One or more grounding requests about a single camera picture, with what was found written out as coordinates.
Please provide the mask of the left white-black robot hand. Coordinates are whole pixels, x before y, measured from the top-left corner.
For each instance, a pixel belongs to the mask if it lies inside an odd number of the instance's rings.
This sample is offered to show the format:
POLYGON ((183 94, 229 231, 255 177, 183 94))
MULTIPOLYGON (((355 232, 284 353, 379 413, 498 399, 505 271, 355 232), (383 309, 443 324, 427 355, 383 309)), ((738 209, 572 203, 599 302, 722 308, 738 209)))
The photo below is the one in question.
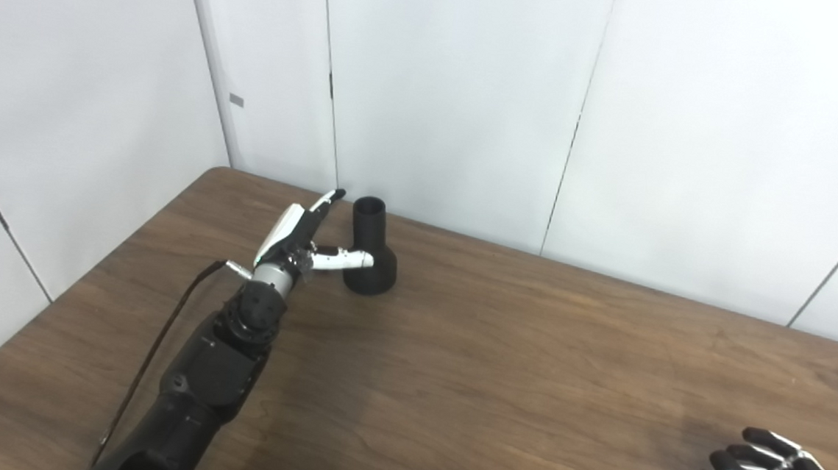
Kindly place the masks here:
POLYGON ((344 189, 332 189, 316 201, 313 206, 303 207, 291 204, 276 221, 274 227, 260 245, 254 260, 251 281, 271 282, 271 272, 294 278, 310 271, 348 271, 372 268, 374 256, 365 251, 343 249, 343 247, 317 247, 316 232, 328 216, 333 203, 345 197, 344 189))

